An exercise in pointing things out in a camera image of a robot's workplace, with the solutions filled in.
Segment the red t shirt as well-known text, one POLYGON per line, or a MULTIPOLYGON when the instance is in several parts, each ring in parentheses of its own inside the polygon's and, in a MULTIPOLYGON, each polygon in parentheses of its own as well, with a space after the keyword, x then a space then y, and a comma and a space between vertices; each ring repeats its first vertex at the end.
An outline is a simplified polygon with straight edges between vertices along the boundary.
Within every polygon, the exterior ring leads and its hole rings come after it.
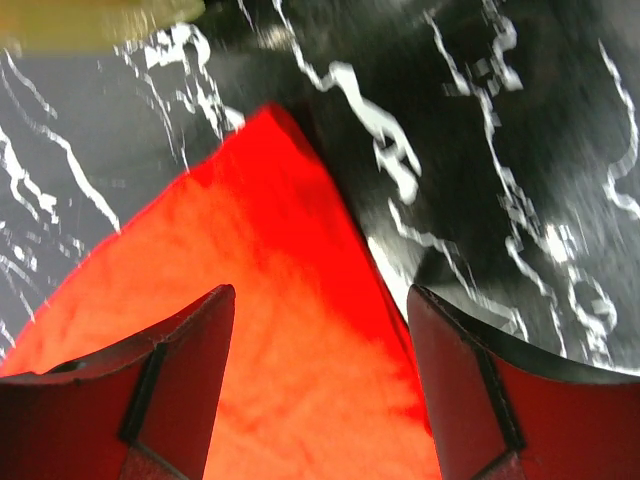
POLYGON ((233 286, 208 479, 436 479, 409 335, 329 175, 269 105, 78 267, 5 375, 43 372, 233 286))

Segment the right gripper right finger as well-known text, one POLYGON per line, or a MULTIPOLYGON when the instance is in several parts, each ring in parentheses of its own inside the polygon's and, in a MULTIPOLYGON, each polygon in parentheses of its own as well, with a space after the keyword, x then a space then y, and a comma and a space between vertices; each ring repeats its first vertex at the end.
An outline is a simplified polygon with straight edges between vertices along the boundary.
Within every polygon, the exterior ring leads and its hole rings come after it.
POLYGON ((443 478, 638 478, 638 377, 535 347, 417 285, 407 313, 443 478))

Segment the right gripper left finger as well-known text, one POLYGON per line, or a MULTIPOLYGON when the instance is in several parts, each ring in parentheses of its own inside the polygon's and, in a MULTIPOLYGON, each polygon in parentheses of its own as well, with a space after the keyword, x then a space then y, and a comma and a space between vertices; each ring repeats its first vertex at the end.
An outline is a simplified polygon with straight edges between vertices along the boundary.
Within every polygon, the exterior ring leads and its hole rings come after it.
POLYGON ((104 349, 2 378, 2 478, 202 478, 234 312, 222 285, 104 349))

